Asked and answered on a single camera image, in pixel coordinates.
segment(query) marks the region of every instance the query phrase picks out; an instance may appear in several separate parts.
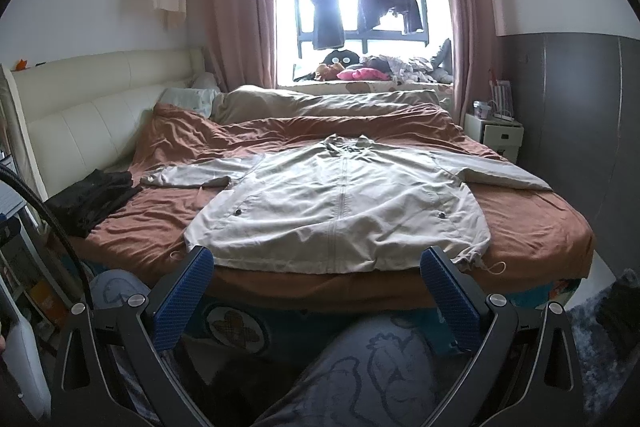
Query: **jacket sleeve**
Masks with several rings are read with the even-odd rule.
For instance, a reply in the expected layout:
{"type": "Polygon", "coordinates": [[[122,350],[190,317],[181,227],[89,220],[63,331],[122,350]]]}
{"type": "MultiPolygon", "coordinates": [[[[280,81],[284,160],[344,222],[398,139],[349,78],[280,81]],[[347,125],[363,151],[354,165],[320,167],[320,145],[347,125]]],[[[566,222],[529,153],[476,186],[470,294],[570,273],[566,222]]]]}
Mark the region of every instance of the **jacket sleeve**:
{"type": "Polygon", "coordinates": [[[545,181],[513,163],[446,151],[430,151],[430,155],[440,168],[459,177],[463,182],[552,190],[545,181]]]}
{"type": "Polygon", "coordinates": [[[226,187],[253,171],[263,155],[217,158],[204,163],[173,165],[146,172],[140,183],[161,187],[226,187]]]}

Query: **black cable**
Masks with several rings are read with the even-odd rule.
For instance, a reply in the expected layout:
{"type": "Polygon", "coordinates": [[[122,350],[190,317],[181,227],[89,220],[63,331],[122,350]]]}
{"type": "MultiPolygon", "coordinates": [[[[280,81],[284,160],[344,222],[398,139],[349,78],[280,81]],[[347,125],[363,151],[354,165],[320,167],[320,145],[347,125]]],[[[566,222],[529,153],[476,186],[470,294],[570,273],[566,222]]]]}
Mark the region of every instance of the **black cable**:
{"type": "Polygon", "coordinates": [[[82,283],[82,289],[84,291],[84,300],[86,301],[89,309],[93,309],[94,300],[91,298],[91,290],[89,288],[89,281],[86,278],[86,273],[82,268],[82,263],[78,254],[74,251],[74,247],[71,246],[71,242],[66,235],[65,230],[60,226],[60,223],[56,219],[49,208],[42,203],[42,200],[37,196],[31,187],[27,185],[24,181],[22,181],[18,175],[13,172],[10,168],[5,165],[0,164],[0,182],[4,182],[9,185],[13,190],[15,190],[27,203],[29,203],[33,208],[35,208],[40,217],[42,217],[49,226],[53,229],[53,231],[58,236],[60,243],[65,248],[66,253],[69,254],[71,261],[73,261],[76,269],[78,270],[78,275],[80,277],[80,282],[82,283]]]}

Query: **blue gripper pad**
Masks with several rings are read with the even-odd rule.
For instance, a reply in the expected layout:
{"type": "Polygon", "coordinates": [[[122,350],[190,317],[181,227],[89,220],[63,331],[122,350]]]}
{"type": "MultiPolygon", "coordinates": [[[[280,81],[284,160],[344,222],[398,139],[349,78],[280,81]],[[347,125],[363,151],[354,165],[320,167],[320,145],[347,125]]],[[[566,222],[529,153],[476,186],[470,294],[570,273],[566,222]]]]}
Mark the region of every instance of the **blue gripper pad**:
{"type": "Polygon", "coordinates": [[[420,275],[463,351],[477,351],[483,340],[481,316],[453,274],[432,248],[422,252],[420,275]]]}
{"type": "Polygon", "coordinates": [[[201,248],[175,282],[153,317],[152,342],[156,351],[174,349],[213,274],[213,254],[201,248]]]}

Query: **stuffed toy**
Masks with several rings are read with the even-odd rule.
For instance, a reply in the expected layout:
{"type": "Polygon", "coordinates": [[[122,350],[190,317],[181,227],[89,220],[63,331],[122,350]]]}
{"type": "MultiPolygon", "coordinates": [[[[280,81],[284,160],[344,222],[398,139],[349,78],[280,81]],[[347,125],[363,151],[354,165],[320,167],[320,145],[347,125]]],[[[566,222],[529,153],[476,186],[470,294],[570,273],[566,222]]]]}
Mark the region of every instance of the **stuffed toy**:
{"type": "Polygon", "coordinates": [[[389,75],[373,68],[344,70],[338,73],[340,80],[389,80],[389,75]]]}
{"type": "Polygon", "coordinates": [[[340,73],[342,70],[344,70],[344,66],[340,62],[336,62],[331,66],[320,64],[316,68],[316,80],[320,80],[321,82],[326,82],[328,80],[337,80],[338,73],[340,73]]]}

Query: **window frame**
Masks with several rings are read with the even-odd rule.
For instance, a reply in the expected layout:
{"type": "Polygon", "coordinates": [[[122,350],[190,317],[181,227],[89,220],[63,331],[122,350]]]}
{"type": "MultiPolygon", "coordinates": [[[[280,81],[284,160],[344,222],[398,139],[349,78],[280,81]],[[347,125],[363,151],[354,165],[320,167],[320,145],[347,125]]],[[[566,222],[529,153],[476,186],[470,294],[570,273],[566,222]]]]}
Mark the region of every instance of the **window frame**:
{"type": "MultiPolygon", "coordinates": [[[[427,17],[427,0],[418,0],[421,7],[420,18],[422,19],[423,32],[403,34],[396,30],[369,30],[364,33],[358,33],[357,30],[345,30],[345,41],[361,41],[362,53],[369,53],[369,41],[411,41],[424,42],[429,44],[429,23],[427,17]]],[[[302,21],[300,20],[300,0],[294,0],[294,10],[296,19],[296,43],[298,46],[298,58],[302,59],[302,42],[312,42],[314,33],[302,31],[302,21]]]]}

